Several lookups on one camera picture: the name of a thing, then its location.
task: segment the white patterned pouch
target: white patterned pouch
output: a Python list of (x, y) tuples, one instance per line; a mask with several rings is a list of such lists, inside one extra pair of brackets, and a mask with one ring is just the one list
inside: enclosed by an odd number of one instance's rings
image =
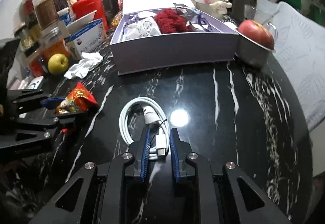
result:
[(122, 41), (148, 36), (161, 35), (160, 29), (152, 17), (126, 25)]

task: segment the apple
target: apple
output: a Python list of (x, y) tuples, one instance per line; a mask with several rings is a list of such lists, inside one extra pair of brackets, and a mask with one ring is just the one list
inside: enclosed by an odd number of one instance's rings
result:
[(69, 67), (69, 60), (62, 53), (54, 54), (48, 60), (48, 70), (53, 75), (63, 74), (68, 69), (68, 67)]
[(258, 44), (274, 50), (274, 39), (272, 34), (261, 24), (253, 20), (243, 21), (237, 28), (238, 32)]

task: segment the glass cup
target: glass cup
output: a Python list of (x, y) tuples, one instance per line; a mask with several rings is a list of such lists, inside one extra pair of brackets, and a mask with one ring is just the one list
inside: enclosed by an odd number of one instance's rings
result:
[(267, 14), (264, 11), (256, 9), (250, 5), (244, 6), (244, 20), (250, 19), (263, 25), (273, 36), (274, 42), (277, 40), (277, 29), (271, 23), (271, 19), (275, 14)]

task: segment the stainless steel bowl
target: stainless steel bowl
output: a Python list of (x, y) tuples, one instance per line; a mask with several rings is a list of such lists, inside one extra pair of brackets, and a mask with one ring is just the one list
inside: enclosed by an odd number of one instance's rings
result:
[(236, 56), (250, 66), (259, 69), (263, 68), (269, 55), (273, 53), (274, 50), (270, 50), (258, 44), (257, 42), (238, 32), (237, 29), (235, 29), (235, 31), (239, 34), (238, 47), (235, 52)]

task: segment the green apple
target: green apple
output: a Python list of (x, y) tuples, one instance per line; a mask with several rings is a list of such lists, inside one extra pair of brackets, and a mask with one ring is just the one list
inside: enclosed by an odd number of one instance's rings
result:
[(63, 74), (68, 69), (68, 67), (69, 67), (69, 60), (62, 53), (54, 54), (48, 60), (48, 70), (53, 75)]

